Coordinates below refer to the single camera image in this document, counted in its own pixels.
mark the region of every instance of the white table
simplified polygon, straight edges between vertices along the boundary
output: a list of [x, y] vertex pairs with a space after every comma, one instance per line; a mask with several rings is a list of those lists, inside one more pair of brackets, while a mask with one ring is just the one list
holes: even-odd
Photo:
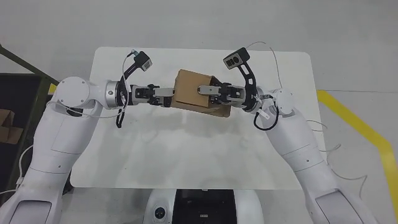
[[[238, 69], [228, 70], [223, 63], [233, 50], [135, 49], [143, 50], [153, 66], [133, 73], [129, 78], [132, 84], [173, 87], [178, 70], [183, 68], [244, 85]], [[130, 50], [99, 48], [90, 80], [119, 80]], [[278, 88], [272, 53], [249, 53], [257, 85]], [[295, 95], [296, 107], [307, 119], [320, 121], [308, 54], [276, 52], [276, 56], [282, 84]], [[111, 114], [115, 112], [102, 112], [102, 116]], [[253, 126], [253, 117], [239, 109], [232, 109], [229, 118], [219, 118], [147, 104], [130, 106], [121, 129], [114, 118], [98, 121], [90, 144], [73, 166], [71, 183], [106, 188], [300, 189], [265, 133]], [[315, 135], [324, 149], [323, 134]]]

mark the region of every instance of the black bracket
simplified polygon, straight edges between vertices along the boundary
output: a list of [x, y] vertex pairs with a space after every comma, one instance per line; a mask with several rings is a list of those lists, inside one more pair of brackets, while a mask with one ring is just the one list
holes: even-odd
[[226, 82], [222, 83], [215, 77], [211, 78], [210, 86], [219, 86], [220, 87], [220, 89], [217, 92], [220, 95], [210, 97], [210, 102], [212, 104], [220, 105], [222, 103], [229, 103], [231, 101], [227, 100], [228, 96], [230, 98], [239, 98], [240, 97], [238, 88], [231, 86], [230, 83], [226, 83]]
[[149, 84], [148, 88], [138, 88], [134, 92], [134, 96], [137, 99], [148, 99], [148, 104], [152, 106], [164, 106], [166, 108], [170, 107], [172, 104], [172, 97], [163, 97], [163, 104], [160, 102], [160, 98], [154, 96], [155, 88], [160, 88], [160, 86], [155, 86], [153, 84]]
[[246, 99], [243, 103], [243, 105], [246, 107], [243, 108], [243, 110], [246, 111], [254, 107], [256, 104], [255, 97], [257, 96], [256, 78], [254, 77], [254, 74], [247, 63], [249, 59], [250, 55], [245, 48], [240, 48], [224, 58], [224, 63], [228, 69], [238, 67], [239, 71], [243, 75], [245, 81], [244, 89], [246, 90]]

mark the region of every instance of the yellow floor line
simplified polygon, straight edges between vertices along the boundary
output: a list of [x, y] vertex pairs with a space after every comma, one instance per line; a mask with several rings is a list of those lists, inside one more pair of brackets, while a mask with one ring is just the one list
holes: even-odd
[[317, 90], [318, 100], [346, 121], [379, 150], [381, 163], [386, 175], [392, 206], [398, 223], [398, 167], [390, 142], [358, 118], [352, 111], [341, 104], [327, 91]]

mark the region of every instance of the concrete floor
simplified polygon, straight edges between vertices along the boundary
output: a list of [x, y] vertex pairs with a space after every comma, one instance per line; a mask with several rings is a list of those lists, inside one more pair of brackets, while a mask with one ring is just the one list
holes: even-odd
[[[237, 49], [258, 40], [275, 50], [310, 54], [317, 89], [340, 90], [332, 95], [387, 138], [397, 154], [397, 0], [0, 1], [0, 43], [56, 79], [88, 78], [101, 46]], [[0, 72], [21, 71], [0, 60]], [[320, 108], [329, 127], [326, 147], [343, 144], [331, 164], [347, 177], [368, 174], [364, 201], [380, 223], [395, 223], [376, 148]], [[360, 186], [342, 184], [352, 192]], [[147, 194], [76, 189], [65, 197], [62, 223], [139, 223]], [[259, 195], [269, 223], [310, 222], [300, 191]]]

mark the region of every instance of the cardboard box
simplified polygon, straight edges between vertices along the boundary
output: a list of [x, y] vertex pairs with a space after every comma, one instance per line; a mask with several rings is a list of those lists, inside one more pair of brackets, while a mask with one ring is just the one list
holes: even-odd
[[200, 85], [210, 85], [215, 77], [202, 75], [188, 70], [181, 69], [174, 84], [174, 96], [171, 107], [198, 113], [206, 113], [218, 117], [229, 117], [231, 106], [211, 104], [209, 96], [200, 95]]
[[14, 112], [0, 109], [0, 142], [17, 144], [22, 135], [23, 129], [12, 126]]

